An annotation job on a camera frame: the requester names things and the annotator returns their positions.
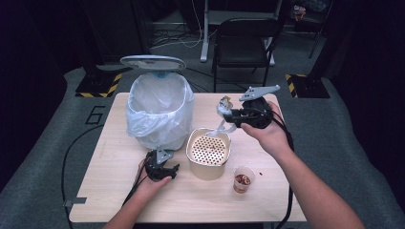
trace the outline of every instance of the white trash can lid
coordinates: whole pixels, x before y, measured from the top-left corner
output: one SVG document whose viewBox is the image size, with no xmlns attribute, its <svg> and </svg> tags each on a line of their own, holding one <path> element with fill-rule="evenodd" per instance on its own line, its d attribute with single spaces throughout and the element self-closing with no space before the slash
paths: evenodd
<svg viewBox="0 0 405 229">
<path fill-rule="evenodd" d="M 120 62 L 133 69 L 153 71 L 180 71 L 185 69 L 185 63 L 182 60 L 163 55 L 129 55 L 122 57 Z"/>
</svg>

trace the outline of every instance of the colander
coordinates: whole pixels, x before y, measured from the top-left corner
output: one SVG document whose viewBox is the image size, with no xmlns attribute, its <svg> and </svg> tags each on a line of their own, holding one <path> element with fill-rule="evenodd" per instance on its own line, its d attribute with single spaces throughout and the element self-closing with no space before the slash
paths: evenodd
<svg viewBox="0 0 405 229">
<path fill-rule="evenodd" d="M 219 178 L 229 159 L 230 137 L 220 133 L 214 137 L 205 136 L 213 129 L 195 130 L 188 139 L 186 154 L 194 176 L 203 180 Z"/>
</svg>

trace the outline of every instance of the black cable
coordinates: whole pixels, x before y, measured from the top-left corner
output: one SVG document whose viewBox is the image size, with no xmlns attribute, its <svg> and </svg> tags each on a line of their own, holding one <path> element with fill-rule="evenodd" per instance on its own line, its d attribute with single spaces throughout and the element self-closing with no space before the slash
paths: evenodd
<svg viewBox="0 0 405 229">
<path fill-rule="evenodd" d="M 128 196 L 125 198 L 124 202 L 122 203 L 122 206 L 131 198 L 131 196 L 136 192 L 136 190 L 138 189 L 139 185 L 147 178 L 144 177 L 143 180 L 140 180 L 140 177 L 143 173 L 143 170 L 145 169 L 145 165 L 146 165 L 146 161 L 150 158 L 150 153 L 148 153 L 146 155 L 146 159 L 143 160 L 142 166 L 140 167 L 139 171 L 138 171 L 138 175 L 137 175 L 137 179 L 135 180 L 134 186 L 132 186 L 131 191 L 129 192 Z"/>
<path fill-rule="evenodd" d="M 276 118 L 272 118 L 272 120 L 277 123 L 277 125 L 280 126 L 280 128 L 286 133 L 287 136 L 287 141 L 289 148 L 291 148 L 292 151 L 294 151 L 294 144 L 292 141 L 292 136 L 291 133 L 287 130 L 286 123 L 284 122 L 283 118 L 281 118 L 277 113 L 273 112 L 275 115 L 277 115 L 281 121 L 277 120 Z M 291 214 L 291 208 L 292 208 L 292 198 L 293 198 L 293 192 L 291 189 L 291 186 L 288 188 L 288 206 L 287 206 L 287 212 L 284 218 L 280 221 L 280 223 L 277 225 L 276 229 L 280 229 L 284 224 L 286 224 L 289 215 Z"/>
<path fill-rule="evenodd" d="M 62 164 L 62 175 L 61 175 L 61 179 L 60 179 L 60 188 L 61 188 L 61 191 L 62 191 L 63 203 L 65 203 L 65 201 L 66 201 L 66 195 L 65 195 L 65 167 L 66 167 L 66 160 L 67 160 L 67 158 L 68 158 L 69 152 L 71 151 L 71 148 L 75 145 L 75 143 L 76 143 L 81 137 L 83 137 L 83 136 L 86 135 L 87 133 L 89 133 L 89 132 L 91 132 L 91 131 L 93 131 L 93 130 L 99 128 L 99 127 L 102 127 L 102 126 L 104 126 L 104 125 L 98 125 L 98 126 L 95 126 L 95 127 L 91 128 L 91 129 L 85 131 L 83 134 L 81 134 L 80 136 L 78 136 L 78 137 L 72 142 L 72 144 L 69 146 L 68 150 L 65 152 L 65 156 L 63 157 L 63 164 Z M 72 223 L 71 223 L 71 221 L 69 220 L 68 207 L 65 206 L 64 208 L 65 208 L 66 218 L 67 218 L 68 223 L 69 223 L 69 228 L 73 229 Z"/>
<path fill-rule="evenodd" d="M 194 69 L 190 69 L 190 68 L 186 68 L 186 69 L 187 69 L 187 70 L 190 70 L 190 71 L 193 71 L 193 72 L 195 72 L 195 73 L 200 73 L 200 74 L 206 75 L 206 76 L 211 77 L 211 78 L 214 77 L 214 76 L 211 75 L 211 74 L 203 73 L 203 72 L 200 72 L 200 71 L 198 71 L 198 70 L 194 70 Z M 225 83 L 229 83 L 229 84 L 233 84 L 233 85 L 235 85 L 235 86 L 238 86 L 239 88 L 241 88 L 241 89 L 243 89 L 243 90 L 245 90 L 245 91 L 247 90 L 247 88 L 245 88 L 245 87 L 239 85 L 238 83 L 232 83 L 232 82 L 230 82 L 229 80 L 222 79 L 222 78 L 219 78 L 219 77 L 217 77 L 217 79 L 219 79 L 219 80 L 221 80 L 221 81 L 223 81 L 223 82 L 225 82 Z"/>
</svg>

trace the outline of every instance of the desk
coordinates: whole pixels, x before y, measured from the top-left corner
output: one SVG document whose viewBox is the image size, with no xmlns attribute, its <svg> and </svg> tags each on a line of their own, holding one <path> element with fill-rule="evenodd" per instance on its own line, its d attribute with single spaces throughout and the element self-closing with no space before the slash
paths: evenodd
<svg viewBox="0 0 405 229">
<path fill-rule="evenodd" d="M 257 17 L 257 18 L 276 18 L 281 7 L 283 0 L 277 0 L 277 8 L 275 12 L 246 12 L 246 11 L 219 11 L 219 10 L 209 10 L 208 0 L 205 0 L 204 14 L 203 14 L 203 42 L 202 42 L 202 55 L 200 58 L 201 62 L 206 62 L 208 56 L 208 25 L 220 25 L 223 21 L 236 17 Z M 271 38 L 266 42 L 268 46 L 271 43 Z M 274 56 L 270 57 L 270 66 L 274 66 Z"/>
<path fill-rule="evenodd" d="M 225 95 L 231 97 L 235 108 L 242 107 L 238 100 L 241 94 L 195 94 L 193 129 L 219 125 L 222 119 L 216 114 L 216 106 Z M 126 134 L 127 99 L 128 93 L 115 98 L 77 194 L 86 202 L 73 206 L 73 222 L 110 220 L 131 190 L 139 162 L 148 152 Z M 277 103 L 273 94 L 266 95 L 266 99 Z M 280 221 L 288 205 L 288 182 L 283 171 L 243 130 L 236 130 L 230 137 L 231 153 L 224 174 L 210 181 L 200 180 L 190 171 L 185 142 L 166 163 L 166 167 L 180 164 L 176 178 L 144 209 L 139 222 Z M 236 193 L 232 187 L 233 172 L 240 165 L 248 165 L 256 173 L 245 194 Z M 289 220 L 306 220 L 295 199 Z"/>
</svg>

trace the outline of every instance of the clear plastic cup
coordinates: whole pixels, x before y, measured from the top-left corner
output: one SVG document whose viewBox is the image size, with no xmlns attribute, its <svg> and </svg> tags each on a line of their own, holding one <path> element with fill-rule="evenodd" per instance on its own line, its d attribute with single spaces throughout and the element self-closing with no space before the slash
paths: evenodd
<svg viewBox="0 0 405 229">
<path fill-rule="evenodd" d="M 255 178 L 256 175 L 252 169 L 246 166 L 241 166 L 237 168 L 234 173 L 233 189 L 235 192 L 243 194 L 247 191 Z"/>
</svg>

